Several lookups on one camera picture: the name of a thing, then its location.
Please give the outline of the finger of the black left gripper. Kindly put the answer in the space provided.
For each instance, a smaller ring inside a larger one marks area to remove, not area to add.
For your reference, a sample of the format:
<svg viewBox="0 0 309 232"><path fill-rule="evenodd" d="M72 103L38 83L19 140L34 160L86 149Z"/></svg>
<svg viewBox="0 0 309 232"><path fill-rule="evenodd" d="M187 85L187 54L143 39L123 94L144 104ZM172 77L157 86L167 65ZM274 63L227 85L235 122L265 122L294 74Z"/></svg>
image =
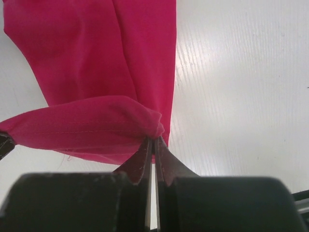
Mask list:
<svg viewBox="0 0 309 232"><path fill-rule="evenodd" d="M0 132L0 160L6 157L14 149L14 140L6 133Z"/></svg>

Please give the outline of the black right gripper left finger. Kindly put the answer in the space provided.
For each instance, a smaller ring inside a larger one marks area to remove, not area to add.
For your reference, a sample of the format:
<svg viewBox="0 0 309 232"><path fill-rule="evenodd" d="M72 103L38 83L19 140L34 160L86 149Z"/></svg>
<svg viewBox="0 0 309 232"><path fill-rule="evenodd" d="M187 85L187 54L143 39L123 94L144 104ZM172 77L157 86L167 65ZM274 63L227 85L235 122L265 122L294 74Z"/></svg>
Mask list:
<svg viewBox="0 0 309 232"><path fill-rule="evenodd" d="M120 195L118 232L150 230L152 148L152 140L145 138L139 149L114 171L127 181Z"/></svg>

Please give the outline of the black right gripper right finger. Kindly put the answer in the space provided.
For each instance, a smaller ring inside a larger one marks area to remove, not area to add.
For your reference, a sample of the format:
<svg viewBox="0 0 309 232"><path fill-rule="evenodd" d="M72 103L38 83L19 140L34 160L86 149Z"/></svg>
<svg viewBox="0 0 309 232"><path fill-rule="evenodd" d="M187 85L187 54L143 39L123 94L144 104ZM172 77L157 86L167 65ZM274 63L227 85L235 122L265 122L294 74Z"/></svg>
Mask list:
<svg viewBox="0 0 309 232"><path fill-rule="evenodd" d="M168 149L162 137L154 141L157 231L179 232L179 207L174 180L198 175Z"/></svg>

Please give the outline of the pink t shirt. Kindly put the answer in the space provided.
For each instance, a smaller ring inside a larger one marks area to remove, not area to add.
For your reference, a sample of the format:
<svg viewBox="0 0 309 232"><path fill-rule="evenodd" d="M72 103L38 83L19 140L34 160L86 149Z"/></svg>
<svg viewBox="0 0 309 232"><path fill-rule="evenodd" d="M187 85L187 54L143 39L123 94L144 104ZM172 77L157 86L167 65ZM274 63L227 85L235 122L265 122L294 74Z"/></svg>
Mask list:
<svg viewBox="0 0 309 232"><path fill-rule="evenodd" d="M14 146L122 164L169 140L174 0L6 0L4 32L48 103L0 124Z"/></svg>

